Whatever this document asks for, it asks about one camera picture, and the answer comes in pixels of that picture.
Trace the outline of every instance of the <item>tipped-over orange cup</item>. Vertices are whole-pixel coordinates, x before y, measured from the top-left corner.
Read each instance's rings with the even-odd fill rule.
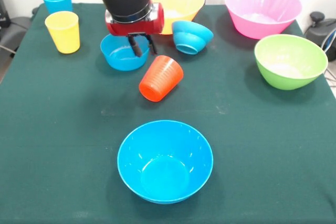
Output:
[[[152,102],[160,102],[181,80],[183,69],[172,58],[157,56],[139,84],[140,93]]]

